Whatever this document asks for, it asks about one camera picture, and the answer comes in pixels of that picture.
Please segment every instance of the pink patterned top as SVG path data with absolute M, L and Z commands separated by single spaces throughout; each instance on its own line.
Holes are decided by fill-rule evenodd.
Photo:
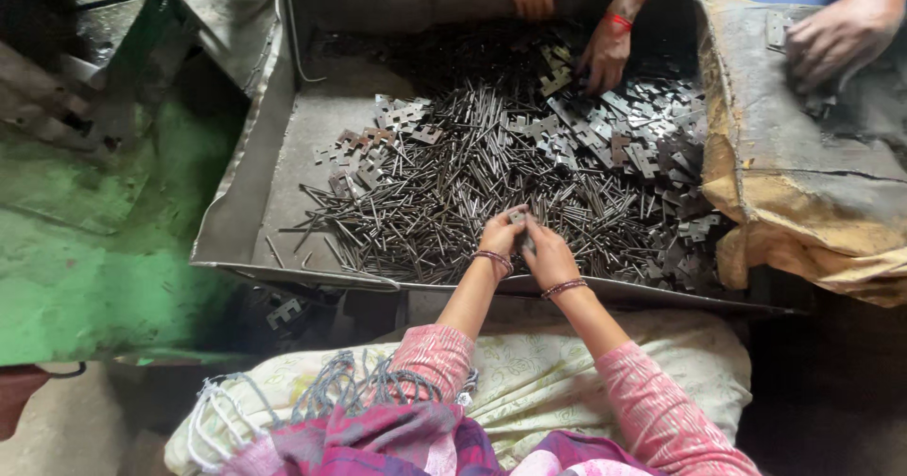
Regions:
M 451 403 L 469 375 L 474 350 L 475 343 L 452 327 L 414 327 L 406 331 L 390 369 L 419 373 L 441 389 L 445 403 Z M 636 343 L 624 343 L 602 355 L 595 368 L 605 380 L 608 400 L 627 441 L 626 449 L 639 461 L 652 469 L 683 476 L 759 474 L 753 461 L 731 446 L 719 427 Z M 413 384 L 406 382 L 402 389 L 413 397 Z M 427 398 L 425 390 L 421 393 L 422 398 Z M 550 464 L 544 454 L 530 456 L 513 474 L 557 474 L 567 469 Z M 625 468 L 614 473 L 634 474 L 635 469 Z

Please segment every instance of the green painted surface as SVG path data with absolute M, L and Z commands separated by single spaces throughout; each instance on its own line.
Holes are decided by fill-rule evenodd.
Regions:
M 246 111 L 220 101 L 209 103 L 219 110 L 191 110 L 187 103 L 198 101 L 182 99 L 203 96 L 212 86 L 190 88 L 194 96 L 180 97 L 174 88 L 162 104 L 149 135 L 153 169 L 115 234 L 0 208 L 0 366 L 120 354 L 157 361 L 187 351 L 199 359 L 206 351 L 218 357 L 233 281 L 189 266 L 188 252 Z M 9 144 L 0 139 L 0 147 Z M 60 180 L 77 180 L 62 173 L 71 164 L 57 161 Z M 34 178 L 36 185 L 43 182 L 46 177 Z

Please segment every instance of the metal tray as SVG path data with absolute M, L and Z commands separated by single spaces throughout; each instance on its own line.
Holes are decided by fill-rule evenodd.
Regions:
M 386 34 L 395 31 L 424 30 L 439 22 L 509 15 L 509 0 L 282 0 L 293 8 L 294 23 L 300 35 L 299 47 L 308 48 L 308 36 L 314 29 L 323 31 L 360 31 Z M 671 3 L 651 0 L 649 6 Z M 558 4 L 564 16 L 600 15 L 601 0 L 570 0 Z M 660 40 L 666 25 L 688 39 L 678 45 L 695 42 L 695 16 L 692 0 L 685 0 L 668 13 L 670 20 L 638 19 L 634 39 Z M 372 126 L 372 106 L 376 93 L 395 98 L 413 97 L 411 85 L 391 70 L 365 56 L 342 58 L 307 57 L 309 76 L 326 76 L 319 82 L 302 82 L 299 91 L 294 84 L 296 55 L 290 52 L 289 17 L 274 34 L 272 53 L 263 66 L 261 84 L 253 98 L 246 127 L 240 137 L 234 158 L 221 186 L 205 214 L 190 262 L 239 273 L 269 285 L 330 285 L 376 291 L 436 290 L 452 291 L 451 285 L 395 283 L 370 274 L 340 270 L 325 243 L 333 238 L 327 233 L 313 233 L 301 248 L 294 247 L 301 234 L 278 233 L 280 227 L 292 227 L 305 219 L 307 209 L 317 206 L 299 190 L 307 184 L 329 190 L 328 166 L 315 166 L 313 149 L 325 146 L 349 128 L 361 131 Z M 270 237 L 286 268 L 278 262 L 266 242 Z M 305 270 L 303 258 L 312 251 Z M 695 297 L 642 285 L 588 278 L 591 287 L 610 304 L 650 307 L 696 307 L 714 310 L 761 309 L 724 300 Z M 530 276 L 505 280 L 499 294 L 512 296 L 538 295 L 539 289 Z

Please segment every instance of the pile of metal parts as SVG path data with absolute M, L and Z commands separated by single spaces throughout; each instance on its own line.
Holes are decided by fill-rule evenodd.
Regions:
M 300 185 L 320 207 L 282 230 L 305 230 L 297 248 L 331 230 L 346 271 L 446 285 L 485 221 L 527 203 L 583 275 L 714 295 L 724 221 L 698 189 L 706 122 L 695 66 L 631 63 L 621 87 L 590 99 L 560 32 L 501 33 L 442 29 L 399 43 L 394 64 L 432 100 L 377 95 L 376 127 L 316 150 L 333 191 Z

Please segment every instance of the bangle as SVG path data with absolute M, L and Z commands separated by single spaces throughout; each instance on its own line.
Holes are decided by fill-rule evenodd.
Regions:
M 616 22 L 617 24 L 622 26 L 624 30 L 627 30 L 627 31 L 633 30 L 633 23 L 629 22 L 629 19 L 627 19 L 623 16 L 618 16 L 617 14 L 607 13 L 607 14 L 605 14 L 605 18 L 609 18 L 612 21 Z
M 570 281 L 565 281 L 563 283 L 559 283 L 557 285 L 550 287 L 548 290 L 545 290 L 545 293 L 541 295 L 541 298 L 550 299 L 551 296 L 554 296 L 555 294 L 560 294 L 564 290 L 567 290 L 568 288 L 574 288 L 576 286 L 589 286 L 589 284 L 586 283 L 586 280 L 582 279 L 581 277 L 578 277 L 576 279 L 572 279 Z
M 477 256 L 484 256 L 486 258 L 491 258 L 492 260 L 495 260 L 498 263 L 500 263 L 501 265 L 503 265 L 507 269 L 507 273 L 505 274 L 505 277 L 507 277 L 513 273 L 513 263 L 510 263 L 510 260 L 508 260 L 507 258 L 504 258 L 503 256 L 501 256 L 498 253 L 480 249 L 472 254 L 472 256 L 470 257 L 470 260 L 475 260 L 475 258 Z

